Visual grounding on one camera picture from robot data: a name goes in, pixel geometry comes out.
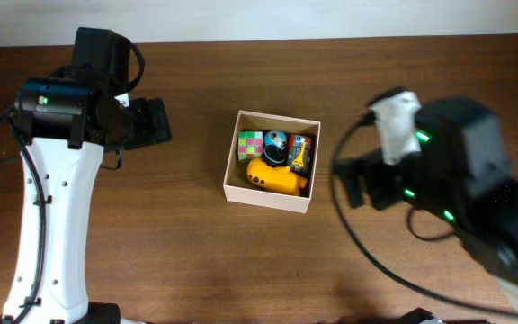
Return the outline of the red grey toy car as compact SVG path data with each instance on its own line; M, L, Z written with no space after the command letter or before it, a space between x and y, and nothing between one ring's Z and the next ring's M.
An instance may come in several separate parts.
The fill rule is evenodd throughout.
M310 137L293 134L290 136L287 165L290 169L307 177L311 165L312 139Z

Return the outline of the pastel puzzle cube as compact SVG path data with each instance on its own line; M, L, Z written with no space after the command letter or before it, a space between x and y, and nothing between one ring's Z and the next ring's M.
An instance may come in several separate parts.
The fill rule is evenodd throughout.
M260 158L263 154L263 133L261 131L242 130L237 136L237 159L245 161Z

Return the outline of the orange toy figure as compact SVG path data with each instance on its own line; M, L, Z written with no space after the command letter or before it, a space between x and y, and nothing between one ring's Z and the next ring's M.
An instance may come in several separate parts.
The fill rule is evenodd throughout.
M276 194L300 196L308 179L290 170L289 166L268 166L259 157L246 167L246 179L255 186Z

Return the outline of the black round cap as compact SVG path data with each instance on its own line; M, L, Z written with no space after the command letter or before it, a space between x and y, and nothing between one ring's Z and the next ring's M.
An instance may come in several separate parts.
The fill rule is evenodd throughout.
M288 151L276 145L266 145L263 148L263 161L269 167L282 167L287 164Z

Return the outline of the blue ball with eyes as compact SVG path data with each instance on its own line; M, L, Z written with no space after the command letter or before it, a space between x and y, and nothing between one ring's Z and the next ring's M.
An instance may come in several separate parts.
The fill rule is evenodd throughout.
M279 149L286 149L287 141L287 135L281 130L269 130L263 137L263 144L266 147L275 146Z

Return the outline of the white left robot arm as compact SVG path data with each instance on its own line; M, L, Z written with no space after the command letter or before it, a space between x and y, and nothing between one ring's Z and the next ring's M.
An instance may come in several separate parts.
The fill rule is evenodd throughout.
M161 99L127 98L98 81L29 79L3 118L20 149L22 226L0 323L124 323L115 303L90 301L85 251L105 153L171 139Z

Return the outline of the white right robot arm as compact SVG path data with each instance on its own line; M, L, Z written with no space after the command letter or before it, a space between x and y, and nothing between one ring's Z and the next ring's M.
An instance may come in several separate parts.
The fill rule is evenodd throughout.
M381 146L364 156L334 155L352 207L381 211L407 203L451 227L469 256L501 284L518 318L518 178L498 116L467 97L421 104L404 92L381 97L358 121L375 125Z

